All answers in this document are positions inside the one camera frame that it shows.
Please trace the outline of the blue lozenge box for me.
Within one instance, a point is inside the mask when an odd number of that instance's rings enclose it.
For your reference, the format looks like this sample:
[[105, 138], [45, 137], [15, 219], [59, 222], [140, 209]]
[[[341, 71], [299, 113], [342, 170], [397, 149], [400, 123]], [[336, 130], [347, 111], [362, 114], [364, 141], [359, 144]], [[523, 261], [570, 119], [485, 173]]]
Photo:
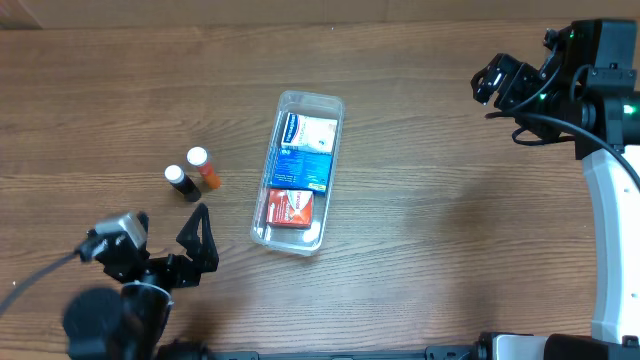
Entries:
[[325, 194], [329, 185], [332, 156], [281, 148], [271, 185]]

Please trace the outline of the clear plastic container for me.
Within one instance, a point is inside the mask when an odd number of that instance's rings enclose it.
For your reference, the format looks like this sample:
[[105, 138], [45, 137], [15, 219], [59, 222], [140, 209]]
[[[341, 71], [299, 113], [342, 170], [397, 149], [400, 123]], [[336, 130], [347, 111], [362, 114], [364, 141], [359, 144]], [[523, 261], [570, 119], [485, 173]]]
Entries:
[[[345, 112], [344, 102], [336, 96], [294, 90], [287, 90], [281, 94], [267, 148], [250, 230], [251, 238], [255, 242], [273, 250], [301, 256], [311, 256], [318, 251], [323, 241], [325, 224], [330, 208]], [[314, 194], [313, 218], [309, 228], [279, 227], [269, 225], [266, 222], [269, 191], [271, 189], [285, 189], [272, 186], [271, 179], [278, 151], [284, 148], [281, 146], [281, 140], [288, 113], [338, 121], [333, 151], [327, 154], [332, 156], [329, 185], [325, 194], [311, 191]]]

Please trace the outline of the red medicine box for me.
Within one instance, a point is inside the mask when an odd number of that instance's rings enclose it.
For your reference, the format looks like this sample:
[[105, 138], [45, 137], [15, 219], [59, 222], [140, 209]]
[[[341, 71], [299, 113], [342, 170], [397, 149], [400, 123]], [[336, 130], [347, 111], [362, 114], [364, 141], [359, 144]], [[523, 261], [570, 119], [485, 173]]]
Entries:
[[307, 190], [271, 189], [266, 222], [269, 225], [309, 228], [313, 218], [314, 194]]

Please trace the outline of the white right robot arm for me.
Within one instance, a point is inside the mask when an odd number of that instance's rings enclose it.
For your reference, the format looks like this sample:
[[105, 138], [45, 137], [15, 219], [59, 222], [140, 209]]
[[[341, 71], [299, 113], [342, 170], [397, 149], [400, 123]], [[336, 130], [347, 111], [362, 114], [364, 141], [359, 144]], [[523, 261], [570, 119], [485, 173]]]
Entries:
[[492, 118], [532, 145], [574, 145], [592, 202], [596, 300], [588, 336], [490, 332], [468, 359], [636, 359], [639, 356], [639, 92], [633, 20], [578, 20], [547, 30], [549, 55], [534, 68], [497, 54], [471, 79]]

